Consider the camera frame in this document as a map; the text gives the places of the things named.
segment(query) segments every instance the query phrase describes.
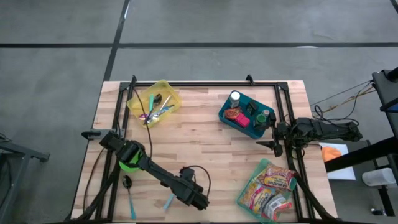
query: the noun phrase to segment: wooden table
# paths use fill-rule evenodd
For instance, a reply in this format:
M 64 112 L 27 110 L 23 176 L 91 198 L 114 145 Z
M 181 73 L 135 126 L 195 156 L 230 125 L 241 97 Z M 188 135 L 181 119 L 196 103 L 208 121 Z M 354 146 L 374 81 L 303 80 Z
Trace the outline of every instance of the wooden table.
M 305 92 L 304 82 L 287 81 L 294 115 L 311 117 L 310 105 Z M 110 129 L 113 121 L 119 82 L 104 82 L 93 128 Z M 204 211 L 188 207 L 176 198 L 165 212 L 163 206 L 171 191 L 160 185 L 160 182 L 146 172 L 128 174 L 132 179 L 132 198 L 137 214 L 137 222 L 254 222 L 256 221 L 239 208 L 236 197 L 242 191 L 254 168 L 262 158 L 275 165 L 287 167 L 286 154 L 276 158 L 273 151 L 255 143 L 255 140 L 222 123 L 218 112 L 231 90 L 238 90 L 261 103 L 275 108 L 277 105 L 273 88 L 263 86 L 248 87 L 180 87 L 175 90 L 183 102 L 180 109 L 166 120 L 150 129 L 154 147 L 153 161 L 171 173 L 178 174 L 183 166 L 201 165 L 211 175 L 210 204 Z M 149 150 L 147 131 L 130 115 L 127 128 L 127 139 L 134 139 Z M 261 140 L 271 140 L 272 131 L 268 129 Z M 83 170 L 73 205 L 72 218 L 82 213 L 83 195 L 90 176 L 93 163 L 102 147 L 99 141 L 88 145 Z M 88 191 L 87 204 L 97 194 L 104 166 L 103 156 L 95 170 Z M 318 146 L 309 146 L 305 150 L 305 168 L 312 192 L 326 210 L 336 217 L 336 208 L 330 190 L 328 177 Z M 205 193 L 208 187 L 206 174 L 196 169 L 197 182 L 203 186 Z M 132 222 L 130 219 L 127 190 L 121 184 L 121 172 L 114 222 Z M 300 198 L 304 217 L 308 217 L 303 192 Z M 104 200 L 104 216 L 108 211 L 110 190 Z M 280 221 L 297 221 L 294 208 L 280 216 Z

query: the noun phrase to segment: snack bag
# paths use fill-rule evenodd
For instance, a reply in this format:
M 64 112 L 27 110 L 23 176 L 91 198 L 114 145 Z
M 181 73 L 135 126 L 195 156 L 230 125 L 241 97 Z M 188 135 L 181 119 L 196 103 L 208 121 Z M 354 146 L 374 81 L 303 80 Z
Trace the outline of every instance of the snack bag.
M 241 114 L 242 113 L 242 108 L 239 106 L 239 107 L 236 107 L 236 108 L 231 108 L 231 109 L 226 109 L 226 110 L 224 110 L 224 117 L 226 118 L 226 119 L 231 119 L 231 120 L 235 120 L 238 116 L 239 116 L 239 114 Z
M 294 171 L 268 164 L 267 168 L 256 177 L 256 180 L 268 187 L 290 191 L 289 186 L 293 175 Z
M 239 202 L 255 214 L 261 215 L 266 203 L 274 194 L 274 189 L 270 189 L 252 180 Z
M 262 216 L 270 218 L 273 221 L 277 221 L 278 213 L 291 207 L 293 207 L 292 202 L 286 201 L 281 194 L 277 194 L 267 202 L 262 211 Z

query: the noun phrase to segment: blue spoon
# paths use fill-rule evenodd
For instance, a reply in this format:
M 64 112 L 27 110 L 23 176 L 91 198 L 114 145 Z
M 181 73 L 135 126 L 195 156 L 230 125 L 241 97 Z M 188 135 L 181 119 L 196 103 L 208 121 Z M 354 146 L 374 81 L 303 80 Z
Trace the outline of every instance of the blue spoon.
M 136 219 L 136 212 L 134 211 L 134 207 L 132 206 L 132 198 L 130 194 L 130 188 L 132 185 L 132 181 L 128 175 L 123 176 L 123 186 L 127 189 L 129 192 L 129 202 L 130 202 L 130 211 L 131 211 L 131 219 L 135 220 Z

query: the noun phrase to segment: bottle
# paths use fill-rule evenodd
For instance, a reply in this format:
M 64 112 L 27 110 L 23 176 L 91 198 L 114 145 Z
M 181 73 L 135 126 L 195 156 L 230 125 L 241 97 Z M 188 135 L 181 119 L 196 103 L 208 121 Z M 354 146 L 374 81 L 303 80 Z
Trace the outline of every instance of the bottle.
M 371 187 L 396 183 L 391 168 L 365 172 L 362 174 L 362 180 L 366 185 Z
M 262 113 L 257 115 L 253 122 L 254 128 L 259 129 L 259 128 L 263 127 L 266 123 L 266 120 L 267 120 L 267 118 Z
M 266 118 L 269 116 L 269 110 L 265 109 L 262 111 L 262 115 L 264 115 Z
M 241 95 L 236 91 L 233 91 L 231 93 L 231 95 L 229 96 L 229 105 L 231 106 L 231 108 L 235 108 L 235 107 L 239 106 L 240 97 L 241 97 Z

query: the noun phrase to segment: concrete floor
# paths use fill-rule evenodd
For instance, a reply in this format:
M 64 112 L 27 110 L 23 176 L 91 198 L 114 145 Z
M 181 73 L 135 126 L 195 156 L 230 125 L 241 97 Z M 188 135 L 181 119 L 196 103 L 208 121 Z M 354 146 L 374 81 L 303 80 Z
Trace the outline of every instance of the concrete floor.
M 112 42 L 123 2 L 3 0 L 0 43 Z M 121 42 L 398 42 L 398 14 L 388 0 L 139 0 L 130 3 Z M 0 49 L 0 132 L 51 153 L 48 163 L 30 165 L 13 222 L 59 222 L 68 215 L 86 149 L 80 132 L 92 124 L 109 53 Z M 394 47 L 119 49 L 111 80 L 129 80 L 132 74 L 140 80 L 242 80 L 247 74 L 257 80 L 304 80 L 314 103 L 370 80 L 372 72 L 395 68 L 397 56 Z M 371 93 L 358 100 L 351 116 L 371 142 L 392 136 L 379 107 Z M 351 109 L 344 105 L 329 117 Z M 369 205 L 380 204 L 376 197 L 348 197 L 344 184 L 331 186 L 340 218 L 391 220 L 368 217 Z

